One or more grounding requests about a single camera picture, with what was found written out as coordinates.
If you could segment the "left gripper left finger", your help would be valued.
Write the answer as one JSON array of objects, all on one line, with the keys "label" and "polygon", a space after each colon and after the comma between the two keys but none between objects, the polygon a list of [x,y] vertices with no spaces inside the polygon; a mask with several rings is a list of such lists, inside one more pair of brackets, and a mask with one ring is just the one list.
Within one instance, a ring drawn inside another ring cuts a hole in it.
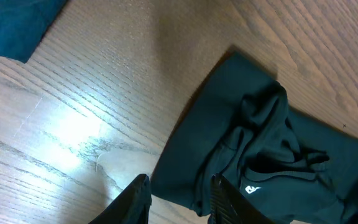
[{"label": "left gripper left finger", "polygon": [[149,177],[139,174],[89,224],[148,224],[151,204]]}]

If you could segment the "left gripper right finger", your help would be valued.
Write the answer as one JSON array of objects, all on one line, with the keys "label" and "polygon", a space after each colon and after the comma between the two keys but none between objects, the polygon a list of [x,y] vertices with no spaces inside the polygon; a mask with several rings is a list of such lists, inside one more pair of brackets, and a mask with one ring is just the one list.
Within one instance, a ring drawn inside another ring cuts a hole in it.
[{"label": "left gripper right finger", "polygon": [[221,174],[211,179],[210,224],[273,224]]}]

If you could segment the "plain black t-shirt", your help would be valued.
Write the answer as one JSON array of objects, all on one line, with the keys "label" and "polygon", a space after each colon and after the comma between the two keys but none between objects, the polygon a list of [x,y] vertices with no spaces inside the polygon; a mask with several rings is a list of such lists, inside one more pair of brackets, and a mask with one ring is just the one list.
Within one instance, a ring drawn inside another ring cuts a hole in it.
[{"label": "plain black t-shirt", "polygon": [[207,216],[215,174],[275,223],[358,223],[358,139],[291,109],[284,87],[238,53],[174,130],[152,193]]}]

